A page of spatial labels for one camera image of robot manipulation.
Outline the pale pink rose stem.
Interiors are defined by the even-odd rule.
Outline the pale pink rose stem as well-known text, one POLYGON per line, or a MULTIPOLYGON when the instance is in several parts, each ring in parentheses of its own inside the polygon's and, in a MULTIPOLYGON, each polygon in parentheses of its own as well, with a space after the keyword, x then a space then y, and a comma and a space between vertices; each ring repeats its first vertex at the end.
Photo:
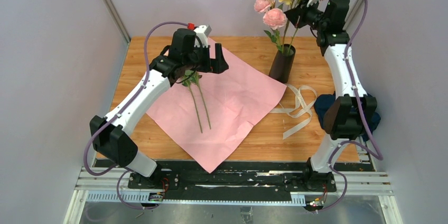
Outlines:
POLYGON ((198 110, 198 104, 197 104, 197 101, 196 101, 196 98, 195 98, 195 95, 193 92, 193 86, 196 86, 199 89, 199 79, 200 79, 200 75, 198 72, 196 72, 194 70, 187 70, 185 72, 182 80, 180 81, 180 84, 183 85, 184 87, 187 87, 187 89, 192 97, 200 133, 203 133, 201 118, 200 118, 199 110, 198 110))

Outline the light pink rose stem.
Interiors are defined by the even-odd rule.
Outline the light pink rose stem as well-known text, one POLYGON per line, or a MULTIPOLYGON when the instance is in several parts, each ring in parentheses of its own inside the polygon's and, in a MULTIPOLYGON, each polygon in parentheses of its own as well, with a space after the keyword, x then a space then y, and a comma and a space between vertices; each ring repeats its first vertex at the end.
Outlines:
POLYGON ((207 103, 206 103, 206 100, 205 100, 205 97, 204 97, 204 94, 203 94, 203 91, 202 91, 202 88, 201 88, 201 83, 200 83, 201 77, 202 77, 202 75, 200 75, 198 72, 194 71, 192 73, 192 83, 194 85, 196 85, 198 90, 199 90, 200 97, 202 99, 202 103, 203 103, 203 106, 204 106, 204 110, 206 112, 206 118, 207 118, 208 126, 209 126, 209 129, 212 129, 212 127, 211 127, 211 120, 210 120, 210 116, 209 116, 209 112, 208 112, 208 108, 207 108, 207 103))

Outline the black cylindrical vase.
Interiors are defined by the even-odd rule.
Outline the black cylindrical vase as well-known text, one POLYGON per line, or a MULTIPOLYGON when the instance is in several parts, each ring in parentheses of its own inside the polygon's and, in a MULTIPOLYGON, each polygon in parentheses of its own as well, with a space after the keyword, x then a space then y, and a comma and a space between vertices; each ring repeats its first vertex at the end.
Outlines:
POLYGON ((284 44, 280 50, 277 50, 268 76, 281 83, 287 83, 295 54, 296 48, 293 45, 284 44))

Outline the pink paper bouquet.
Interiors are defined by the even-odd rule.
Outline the pink paper bouquet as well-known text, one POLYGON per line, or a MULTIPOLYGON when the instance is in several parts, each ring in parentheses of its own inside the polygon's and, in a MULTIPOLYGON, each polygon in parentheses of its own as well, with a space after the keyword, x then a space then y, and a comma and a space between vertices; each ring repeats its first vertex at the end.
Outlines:
POLYGON ((207 172, 225 160, 283 160, 284 116, 269 113, 286 90, 267 75, 274 47, 263 37, 213 40, 222 43, 230 68, 222 74, 206 73, 200 80, 212 129, 198 88, 193 86, 193 92, 203 133, 188 89, 177 85, 148 110, 139 146, 155 159, 193 159, 207 172))

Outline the cream printed ribbon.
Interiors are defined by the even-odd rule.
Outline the cream printed ribbon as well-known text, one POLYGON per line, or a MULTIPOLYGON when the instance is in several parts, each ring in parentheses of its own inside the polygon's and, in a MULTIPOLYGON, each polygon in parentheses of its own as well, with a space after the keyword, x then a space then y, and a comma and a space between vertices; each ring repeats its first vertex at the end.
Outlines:
POLYGON ((297 125, 293 126, 292 128, 286 130, 283 133, 283 139, 287 139, 288 137, 292 136, 293 134, 299 132, 302 130, 306 125, 308 125, 313 117, 313 111, 312 108, 314 107, 315 102, 317 101, 317 92, 310 86, 301 85, 298 88, 294 87, 293 85, 290 85, 288 83, 285 83, 285 86, 291 90, 294 94, 294 101, 295 101, 295 107, 294 108, 284 108, 281 103, 278 103, 280 105, 280 108, 274 108, 269 113, 270 114, 287 114, 291 118, 299 118, 304 114, 308 114, 309 117, 302 122, 298 123, 297 125), (309 90, 314 94, 314 99, 310 103, 306 103, 305 99, 302 95, 302 90, 309 90))

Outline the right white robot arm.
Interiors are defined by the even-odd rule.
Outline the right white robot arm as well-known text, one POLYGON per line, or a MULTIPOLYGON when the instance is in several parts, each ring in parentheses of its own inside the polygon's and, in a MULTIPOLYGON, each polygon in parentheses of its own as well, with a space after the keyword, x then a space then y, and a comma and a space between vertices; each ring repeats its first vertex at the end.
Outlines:
POLYGON ((350 0, 329 0, 325 11, 314 0, 301 0, 286 11, 296 28, 309 26, 317 32, 316 43, 330 67, 335 87, 335 101, 323 119, 324 139, 317 152, 307 160, 302 185, 315 191, 331 180, 330 167, 342 150, 369 132, 368 123, 377 108, 359 81, 351 55, 349 34, 344 30, 350 0))

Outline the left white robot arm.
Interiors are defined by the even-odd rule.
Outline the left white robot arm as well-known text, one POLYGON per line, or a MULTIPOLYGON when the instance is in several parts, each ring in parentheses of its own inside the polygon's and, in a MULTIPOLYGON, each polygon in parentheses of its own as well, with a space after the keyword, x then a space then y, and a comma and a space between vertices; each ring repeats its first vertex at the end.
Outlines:
POLYGON ((136 125, 152 104, 175 84, 191 85, 199 80, 199 73, 220 74, 229 66, 219 43, 210 56, 208 25, 176 30, 170 45, 147 63, 147 70, 126 98, 104 117, 90 121, 93 149, 108 158, 115 166, 138 173, 148 188, 157 188, 162 182, 157 162, 142 153, 130 138, 136 125))

